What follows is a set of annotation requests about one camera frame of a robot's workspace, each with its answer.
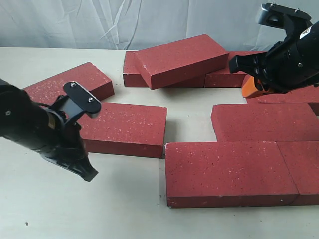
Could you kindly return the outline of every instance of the table surface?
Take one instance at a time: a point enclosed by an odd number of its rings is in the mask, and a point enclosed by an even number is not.
[[[0,77],[26,87],[85,62],[112,80],[109,102],[168,107],[165,142],[216,141],[215,104],[245,103],[236,88],[125,88],[124,51],[0,48]],[[93,154],[87,183],[0,138],[1,239],[312,239],[319,207],[170,209],[164,160]]]

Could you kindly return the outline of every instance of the white curtain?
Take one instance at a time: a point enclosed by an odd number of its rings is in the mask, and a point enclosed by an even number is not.
[[[138,50],[207,33],[265,50],[283,30],[255,22],[266,0],[0,0],[0,46]],[[319,20],[318,0],[278,0]]]

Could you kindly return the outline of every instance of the brick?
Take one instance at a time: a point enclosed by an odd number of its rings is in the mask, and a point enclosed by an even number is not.
[[[134,63],[134,51],[127,51],[124,59],[123,80],[125,87],[148,87]],[[203,87],[205,75],[175,83],[167,87]]]
[[[305,103],[214,105],[218,141],[319,141],[319,120]]]
[[[99,100],[114,95],[112,80],[91,62],[35,83],[24,90],[33,101],[52,104],[59,95],[65,95],[63,86],[70,81],[78,82]]]
[[[83,116],[88,152],[162,158],[167,108],[102,103],[99,116]]]
[[[248,103],[308,103],[319,116],[319,88],[308,86],[286,94],[271,94],[247,99]]]
[[[230,51],[228,61],[235,55],[244,56],[261,52],[262,51]],[[247,73],[242,71],[231,74],[227,63],[226,68],[206,75],[205,87],[241,87],[246,75]]]
[[[135,66],[152,90],[223,69],[227,59],[206,34],[135,52]]]
[[[319,142],[278,142],[299,195],[292,205],[319,205]]]
[[[298,191],[274,142],[169,143],[172,208],[289,205]]]

